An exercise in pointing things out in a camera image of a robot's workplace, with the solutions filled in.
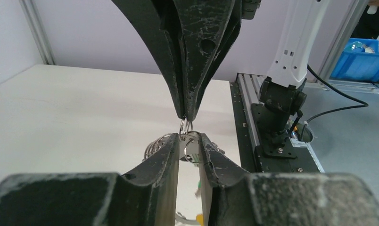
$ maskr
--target hole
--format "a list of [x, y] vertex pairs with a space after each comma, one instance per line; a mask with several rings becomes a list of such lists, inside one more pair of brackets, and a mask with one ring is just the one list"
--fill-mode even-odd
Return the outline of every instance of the hole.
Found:
[[216, 44], [212, 40], [203, 39], [201, 41], [201, 48], [205, 53], [208, 53], [208, 54], [212, 53], [215, 47], [216, 47]]
[[126, 173], [126, 174], [123, 174], [122, 177], [126, 178], [127, 180], [132, 180], [136, 178], [137, 176], [133, 173]]

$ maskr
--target cable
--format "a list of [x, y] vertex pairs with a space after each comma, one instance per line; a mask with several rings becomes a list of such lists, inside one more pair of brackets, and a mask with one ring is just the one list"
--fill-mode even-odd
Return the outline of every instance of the cable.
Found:
[[312, 121], [313, 119], [317, 118], [317, 117], [320, 117], [322, 115], [325, 115], [325, 114], [329, 114], [329, 113], [332, 113], [332, 112], [338, 112], [338, 111], [342, 111], [342, 110], [347, 110], [347, 109], [354, 109], [354, 108], [360, 108], [360, 107], [368, 107], [369, 104], [362, 101], [362, 100], [359, 100], [357, 98], [354, 98], [346, 93], [343, 93], [342, 91], [339, 91], [337, 88], [333, 87], [331, 84], [329, 84], [328, 82], [324, 81], [322, 78], [320, 78], [319, 75], [317, 75], [317, 73], [315, 71], [313, 71], [313, 69], [310, 67], [310, 65], [308, 64], [307, 65], [307, 70], [317, 79], [319, 80], [321, 83], [323, 83], [324, 85], [326, 85], [327, 87], [329, 87], [330, 89], [332, 89], [334, 92], [340, 94], [341, 96], [343, 97], [346, 97], [350, 100], [353, 100], [355, 102], [358, 102], [362, 105], [355, 105], [355, 106], [349, 106], [349, 107], [341, 107], [341, 108], [337, 108], [337, 109], [333, 109], [333, 110], [329, 110], [329, 111], [325, 111], [325, 112], [322, 112], [322, 113], [319, 113], [317, 115], [314, 115], [312, 117], [310, 117], [308, 120], [306, 120], [306, 123], [304, 124], [303, 128], [302, 128], [302, 132], [301, 132], [301, 141], [303, 141], [303, 136], [305, 134], [305, 129], [307, 127], [307, 125], [310, 123], [310, 121]]

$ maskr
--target white table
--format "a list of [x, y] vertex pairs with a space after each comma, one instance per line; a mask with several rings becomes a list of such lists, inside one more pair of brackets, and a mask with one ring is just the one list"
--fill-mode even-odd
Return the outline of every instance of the white table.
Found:
[[[0, 181], [29, 172], [125, 173], [179, 124], [161, 75], [36, 65], [0, 85]], [[227, 81], [210, 82], [194, 129], [239, 165]], [[202, 212], [198, 180], [198, 169], [181, 162], [177, 210], [187, 218]]]

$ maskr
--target blue plastic basket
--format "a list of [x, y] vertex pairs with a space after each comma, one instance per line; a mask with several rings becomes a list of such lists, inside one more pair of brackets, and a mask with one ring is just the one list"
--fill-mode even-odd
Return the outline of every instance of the blue plastic basket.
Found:
[[355, 41], [373, 48], [375, 53], [342, 52], [331, 78], [379, 82], [378, 40], [351, 38], [348, 44]]

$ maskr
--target wall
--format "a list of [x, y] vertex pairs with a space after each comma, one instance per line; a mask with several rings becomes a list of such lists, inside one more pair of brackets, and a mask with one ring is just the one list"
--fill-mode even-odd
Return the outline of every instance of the wall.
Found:
[[42, 64], [23, 10], [17, 0], [0, 0], [0, 83]]
[[[353, 0], [332, 0], [311, 54], [320, 69]], [[58, 65], [160, 73], [131, 24], [110, 0], [35, 0]], [[288, 1], [262, 0], [215, 79], [234, 80], [237, 72], [266, 74], [279, 43]]]

